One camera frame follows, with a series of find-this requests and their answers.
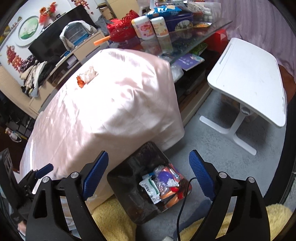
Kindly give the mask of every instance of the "glass tabletop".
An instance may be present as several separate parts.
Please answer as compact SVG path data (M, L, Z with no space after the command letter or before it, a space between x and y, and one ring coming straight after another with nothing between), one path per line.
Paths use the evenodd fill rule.
M221 18L208 28L190 28L170 32L169 36L142 40L137 36L125 42L110 44L110 48L134 49L166 59L171 64L232 21Z

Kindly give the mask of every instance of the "table leg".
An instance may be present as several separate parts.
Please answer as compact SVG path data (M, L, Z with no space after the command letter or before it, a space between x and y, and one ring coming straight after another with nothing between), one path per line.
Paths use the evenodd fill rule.
M245 116L246 115L240 111L237 118L235 119L234 123L230 128L223 128L204 116L200 117L200 121L207 124L209 127L213 128L214 130L218 131L219 133L224 135L227 139L238 144L240 147L244 148L246 151L248 151L252 155L256 155L257 151L253 147L251 147L249 144L247 144L246 142L238 138L236 135L236 131L241 125L241 123L243 122Z

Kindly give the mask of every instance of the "chinese new year decoration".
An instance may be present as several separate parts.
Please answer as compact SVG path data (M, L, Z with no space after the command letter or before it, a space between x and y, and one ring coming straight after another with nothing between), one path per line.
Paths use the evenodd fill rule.
M7 55L7 63L8 65L12 65L15 70L20 72L20 65L22 64L22 59L19 57L16 52L15 52L15 47L14 46L7 46L6 50L6 55Z
M82 5L84 8L86 7L88 10L90 10L89 4L85 0L71 0L71 2L74 2L75 6Z
M56 10L56 2L53 2L49 7L42 7L40 9L39 23L44 23L48 17L53 17L53 13Z

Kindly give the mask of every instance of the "orange handle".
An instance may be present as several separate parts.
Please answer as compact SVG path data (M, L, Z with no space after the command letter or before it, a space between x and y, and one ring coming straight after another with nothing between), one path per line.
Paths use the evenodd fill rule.
M105 43L106 41L110 40L110 35L107 36L107 37L104 37L102 39L99 39L97 41L94 42L94 45L97 46L97 45L100 45L102 43Z

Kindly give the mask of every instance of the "television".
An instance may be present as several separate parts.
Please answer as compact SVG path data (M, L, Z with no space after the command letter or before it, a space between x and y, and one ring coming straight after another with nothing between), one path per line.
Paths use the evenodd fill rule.
M95 27L95 24L88 15L87 11L82 5L79 5L59 17L45 30L43 30L41 34L31 43L29 51L39 62L48 61L53 55L58 55L61 58L67 49L60 40L59 36L68 23L77 20L83 20L89 25Z

